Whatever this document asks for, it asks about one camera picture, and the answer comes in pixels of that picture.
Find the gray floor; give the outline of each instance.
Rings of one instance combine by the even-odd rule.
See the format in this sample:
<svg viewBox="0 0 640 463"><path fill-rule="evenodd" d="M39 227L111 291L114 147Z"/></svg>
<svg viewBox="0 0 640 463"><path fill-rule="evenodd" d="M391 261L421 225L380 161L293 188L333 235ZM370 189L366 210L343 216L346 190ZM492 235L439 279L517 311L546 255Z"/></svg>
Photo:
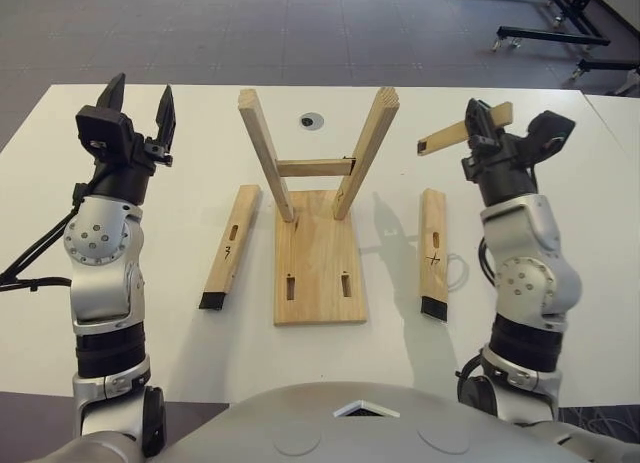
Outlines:
<svg viewBox="0 0 640 463"><path fill-rule="evenodd" d="M500 24L549 28L545 0L0 0L0 148L52 83L560 88L582 56L529 40L489 51ZM638 42L588 8L613 40ZM589 93L620 72L592 72Z"/></svg>

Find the handwritten mark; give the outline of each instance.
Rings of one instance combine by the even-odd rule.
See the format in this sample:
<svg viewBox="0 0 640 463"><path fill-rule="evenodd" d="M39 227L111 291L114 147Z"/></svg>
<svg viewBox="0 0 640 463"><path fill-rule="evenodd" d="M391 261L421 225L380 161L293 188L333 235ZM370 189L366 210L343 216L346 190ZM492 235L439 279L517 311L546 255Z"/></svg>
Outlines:
<svg viewBox="0 0 640 463"><path fill-rule="evenodd" d="M427 260L431 260L431 266L437 265L440 263L440 258L438 258L438 252L436 251L433 256L427 256Z"/></svg>

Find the black metal frame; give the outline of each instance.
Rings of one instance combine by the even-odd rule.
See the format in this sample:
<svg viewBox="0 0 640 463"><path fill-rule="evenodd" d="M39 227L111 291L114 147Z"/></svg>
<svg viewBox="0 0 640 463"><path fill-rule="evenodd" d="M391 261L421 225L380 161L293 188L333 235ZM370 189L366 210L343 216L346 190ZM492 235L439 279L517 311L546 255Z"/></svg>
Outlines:
<svg viewBox="0 0 640 463"><path fill-rule="evenodd" d="M629 71L640 68L640 60L601 60L595 58L582 58L578 62L578 68L582 70L582 72L591 70Z"/></svg>
<svg viewBox="0 0 640 463"><path fill-rule="evenodd" d="M561 14L556 21L562 22L569 19L580 34L561 33L553 31L534 30L529 28L517 28L513 26L500 26L496 34L500 40L509 36L513 38L525 38L530 40L561 41L581 45L607 46L611 41L604 36L598 28L584 14L584 9L591 0L550 0L560 8Z"/></svg>
<svg viewBox="0 0 640 463"><path fill-rule="evenodd" d="M612 17L616 19L618 23L624 26L633 36L635 36L638 40L640 40L640 29L633 26L629 23L625 18L618 13L615 8L613 8L609 3L605 0L595 0L599 6L604 8L607 13L609 13Z"/></svg>

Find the black rubber foot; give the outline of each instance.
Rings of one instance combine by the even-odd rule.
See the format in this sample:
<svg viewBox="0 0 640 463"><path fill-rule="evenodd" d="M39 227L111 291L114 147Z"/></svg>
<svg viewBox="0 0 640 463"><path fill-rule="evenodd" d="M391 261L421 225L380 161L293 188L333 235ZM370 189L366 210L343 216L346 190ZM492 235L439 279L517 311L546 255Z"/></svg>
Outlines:
<svg viewBox="0 0 640 463"><path fill-rule="evenodd" d="M432 316L440 321L447 321L447 304L429 296L422 297L421 313Z"/></svg>
<svg viewBox="0 0 640 463"><path fill-rule="evenodd" d="M201 310L221 310L222 303L224 303L224 297L227 296L226 293L216 292L216 293L203 293L202 300L200 300L200 308Z"/></svg>

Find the metal stand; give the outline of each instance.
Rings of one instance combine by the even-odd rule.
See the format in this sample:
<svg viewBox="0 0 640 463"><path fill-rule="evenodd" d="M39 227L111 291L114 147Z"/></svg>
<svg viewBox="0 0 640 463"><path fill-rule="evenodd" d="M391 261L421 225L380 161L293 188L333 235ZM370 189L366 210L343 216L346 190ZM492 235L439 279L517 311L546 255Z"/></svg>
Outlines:
<svg viewBox="0 0 640 463"><path fill-rule="evenodd" d="M564 33L554 31L533 30L529 28L517 28L513 26L500 26L496 34L498 35L493 45L493 51L498 50L502 40L512 37L511 46L520 46L522 38L530 40L561 41L563 43L574 43L587 45L588 51L591 45L607 46L611 41L604 36L587 16L584 9L591 0L549 0L549 5L555 3L560 8L560 15L556 17L554 27L558 28L568 18L578 29L580 34Z"/></svg>
<svg viewBox="0 0 640 463"><path fill-rule="evenodd" d="M578 62L578 67L571 75L572 80L591 70L619 70L627 71L627 81L618 89L610 91L610 96L625 96L634 88L640 86L640 60L600 60L583 58Z"/></svg>

